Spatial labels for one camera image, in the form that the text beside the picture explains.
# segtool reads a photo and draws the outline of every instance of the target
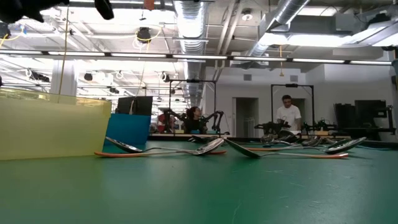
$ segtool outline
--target blue box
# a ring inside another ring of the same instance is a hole
[[[106,136],[132,146],[141,146],[147,142],[149,126],[150,116],[112,114]],[[112,145],[105,139],[104,146]]]

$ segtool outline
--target metal spoon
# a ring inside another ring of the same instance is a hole
[[[123,151],[126,151],[126,152],[128,152],[130,154],[141,154],[140,156],[148,156],[149,155],[148,153],[145,153],[145,155],[142,155],[142,154],[144,154],[143,152],[147,152],[147,151],[150,151],[150,150],[153,150],[153,149],[163,149],[163,150],[173,151],[173,152],[167,152],[167,153],[175,153],[175,152],[186,152],[186,153],[190,153],[190,154],[194,153],[196,156],[199,156],[199,155],[202,155],[202,154],[210,153],[211,151],[217,149],[224,142],[223,138],[218,138],[218,139],[215,139],[212,142],[209,142],[208,144],[200,146],[196,151],[184,150],[184,149],[166,148],[166,147],[152,147],[150,149],[147,149],[147,150],[143,151],[143,150],[138,149],[138,148],[136,148],[134,146],[130,146],[128,144],[125,144],[125,143],[123,143],[121,141],[118,141],[118,140],[115,140],[115,139],[111,139],[109,137],[106,137],[106,139],[109,140],[111,143],[115,144],[118,148],[122,149]],[[127,156],[127,154],[125,154],[125,156],[121,156],[123,154],[117,154],[117,155],[120,155],[118,157],[133,157],[133,156]]]
[[[261,151],[261,152],[274,152],[274,151],[284,151],[284,150],[293,150],[293,149],[316,149],[318,151],[324,152],[329,155],[334,155],[340,152],[345,152],[348,151],[358,145],[360,145],[363,141],[365,141],[366,138],[360,138],[357,140],[350,140],[350,139],[344,139],[339,142],[336,142],[330,146],[328,146],[326,149],[321,149],[318,147],[302,147],[302,146],[292,146],[292,147],[283,147],[283,148],[270,148],[270,149],[259,149],[259,148],[247,148],[252,151]]]
[[[292,153],[281,153],[281,152],[270,152],[264,155],[259,155],[255,152],[250,151],[249,149],[246,149],[235,142],[232,142],[228,139],[225,139],[225,141],[235,150],[238,152],[244,154],[245,156],[251,157],[251,158],[261,158],[264,156],[271,156],[271,155],[282,155],[282,156],[298,156],[298,157],[309,157],[309,158],[315,158],[315,159],[341,159],[344,157],[347,157],[348,154],[337,154],[337,155],[308,155],[308,154],[292,154]]]

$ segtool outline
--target spoon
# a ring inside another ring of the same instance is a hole
[[[245,156],[251,157],[251,158],[261,158],[264,156],[271,156],[271,155],[282,155],[282,156],[298,156],[298,157],[309,157],[309,158],[315,158],[315,159],[341,159],[344,157],[348,156],[348,153],[344,154],[337,154],[337,155],[308,155],[308,154],[292,154],[292,153],[281,153],[281,152],[270,152],[264,155],[259,155],[255,152],[250,151],[249,149],[246,149],[235,142],[232,142],[228,139],[225,139],[225,141],[235,150],[238,152],[244,154]]]
[[[111,139],[109,137],[106,137],[107,140],[111,141],[113,144],[115,144],[118,148],[122,149],[123,151],[130,152],[129,154],[112,154],[112,153],[104,153],[104,152],[95,152],[97,156],[107,156],[107,157],[139,157],[139,156],[150,156],[150,155],[159,155],[159,154],[171,154],[171,153],[176,153],[176,152],[186,152],[195,156],[201,156],[204,154],[223,154],[226,153],[226,151],[221,151],[221,152],[212,152],[215,149],[217,149],[222,143],[224,142],[223,138],[218,138],[215,139],[212,142],[209,142],[208,144],[205,144],[201,147],[199,147],[196,151],[192,150],[184,150],[184,149],[174,149],[174,148],[166,148],[166,147],[152,147],[150,149],[147,149],[145,151],[138,149],[134,146],[130,146],[128,144],[125,144],[121,141]],[[152,153],[143,153],[149,150],[153,149],[164,149],[164,150],[170,150],[171,152],[152,152]]]
[[[348,151],[348,150],[360,145],[365,140],[366,140],[365,137],[356,139],[356,140],[344,139],[344,140],[341,140],[339,142],[336,142],[336,143],[328,146],[326,149],[320,149],[320,148],[312,147],[312,146],[310,146],[310,147],[292,146],[292,147],[269,148],[269,149],[259,149],[259,148],[247,148],[247,149],[252,150],[252,151],[261,151],[261,152],[274,152],[274,151],[284,151],[284,150],[293,150],[293,149],[316,149],[316,150],[324,152],[326,154],[334,155],[334,154],[337,154],[340,152]]]

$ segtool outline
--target man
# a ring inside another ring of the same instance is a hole
[[[284,95],[282,97],[284,106],[276,111],[278,122],[285,120],[291,126],[290,131],[301,131],[301,114],[298,107],[292,105],[292,97]]]

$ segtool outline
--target black monitor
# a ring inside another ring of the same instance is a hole
[[[152,114],[152,101],[153,96],[132,96],[119,98],[117,112],[122,114],[145,115],[150,116]]]
[[[387,118],[385,100],[356,100],[355,111],[357,118]]]

